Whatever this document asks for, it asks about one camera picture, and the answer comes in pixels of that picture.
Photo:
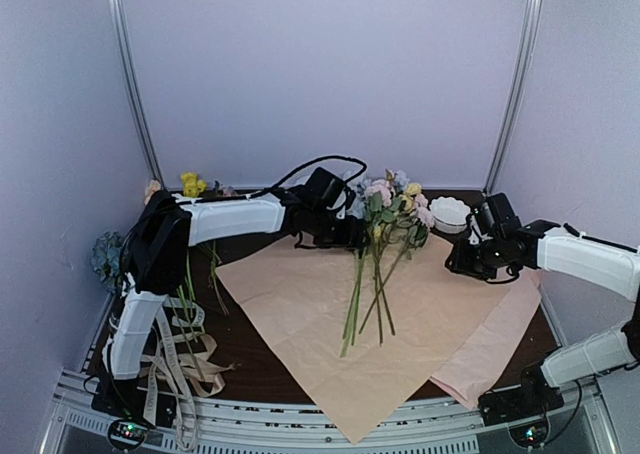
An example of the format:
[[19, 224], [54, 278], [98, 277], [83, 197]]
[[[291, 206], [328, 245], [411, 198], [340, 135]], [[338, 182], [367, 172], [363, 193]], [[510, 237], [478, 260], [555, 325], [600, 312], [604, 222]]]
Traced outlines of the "blue fake flower stem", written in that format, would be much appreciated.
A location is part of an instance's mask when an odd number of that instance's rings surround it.
[[351, 185], [355, 194], [348, 215], [363, 219], [370, 244], [354, 251], [354, 283], [342, 331], [340, 356], [344, 358], [369, 320], [375, 319], [378, 342], [384, 329], [396, 333], [386, 295], [386, 284], [398, 262], [409, 249], [408, 215], [413, 198], [408, 194], [409, 178], [402, 171], [386, 171], [380, 179], [358, 177]]

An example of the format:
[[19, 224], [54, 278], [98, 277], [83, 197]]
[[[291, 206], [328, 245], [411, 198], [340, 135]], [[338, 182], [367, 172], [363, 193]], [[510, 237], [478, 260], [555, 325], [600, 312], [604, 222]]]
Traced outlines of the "tan kraft paper sheet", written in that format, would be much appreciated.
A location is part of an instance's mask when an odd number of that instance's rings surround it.
[[363, 272], [356, 341], [342, 347], [355, 257], [303, 250], [287, 237], [219, 269], [219, 277], [262, 339], [308, 397], [351, 442], [366, 437], [467, 341], [508, 287], [450, 273], [451, 245], [432, 236], [411, 257], [385, 250], [388, 305], [370, 309]]

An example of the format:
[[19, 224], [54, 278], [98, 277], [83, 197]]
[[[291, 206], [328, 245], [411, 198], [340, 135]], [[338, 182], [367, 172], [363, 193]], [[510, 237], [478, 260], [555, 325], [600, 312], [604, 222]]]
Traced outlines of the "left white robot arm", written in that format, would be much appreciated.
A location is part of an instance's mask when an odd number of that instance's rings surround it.
[[121, 307], [103, 351], [114, 381], [103, 394], [123, 418], [144, 407], [136, 378], [152, 324], [167, 296], [186, 278], [189, 250], [209, 241], [249, 234], [308, 235], [320, 249], [363, 250], [363, 220], [349, 214], [356, 198], [347, 180], [323, 167], [303, 182], [281, 179], [257, 192], [187, 198], [160, 190], [151, 196], [122, 250]]

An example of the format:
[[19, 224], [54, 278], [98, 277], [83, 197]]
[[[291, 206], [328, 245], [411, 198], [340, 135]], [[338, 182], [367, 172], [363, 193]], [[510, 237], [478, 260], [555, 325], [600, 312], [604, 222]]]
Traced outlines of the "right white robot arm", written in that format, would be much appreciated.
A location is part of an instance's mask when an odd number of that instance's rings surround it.
[[445, 262], [454, 273], [486, 284], [518, 280], [526, 271], [540, 274], [543, 292], [563, 335], [570, 332], [570, 308], [595, 319], [611, 300], [624, 313], [606, 309], [603, 320], [581, 339], [526, 368], [512, 404], [519, 414], [535, 414], [559, 388], [583, 378], [632, 371], [639, 366], [639, 248], [597, 238], [569, 223], [538, 219], [523, 223], [503, 193], [464, 207], [464, 227]]

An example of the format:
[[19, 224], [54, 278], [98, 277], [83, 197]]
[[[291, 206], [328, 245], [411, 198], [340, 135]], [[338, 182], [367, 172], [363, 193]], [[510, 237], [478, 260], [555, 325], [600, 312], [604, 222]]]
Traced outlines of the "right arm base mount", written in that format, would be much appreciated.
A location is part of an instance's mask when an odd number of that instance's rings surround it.
[[557, 390], [534, 397], [522, 388], [488, 391], [478, 401], [486, 427], [504, 425], [510, 439], [524, 449], [542, 448], [551, 439], [551, 423], [548, 415], [564, 406], [564, 399]]

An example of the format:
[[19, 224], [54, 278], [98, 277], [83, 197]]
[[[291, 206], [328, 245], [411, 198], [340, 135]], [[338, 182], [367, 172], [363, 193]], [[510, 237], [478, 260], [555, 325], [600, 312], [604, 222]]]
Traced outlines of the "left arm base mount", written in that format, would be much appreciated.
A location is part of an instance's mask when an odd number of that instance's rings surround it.
[[173, 396], [160, 394], [154, 421], [135, 413], [121, 400], [96, 392], [91, 408], [114, 417], [107, 427], [107, 441], [120, 451], [131, 451], [142, 446], [150, 439], [151, 433], [158, 427], [171, 428], [177, 417], [177, 401]]

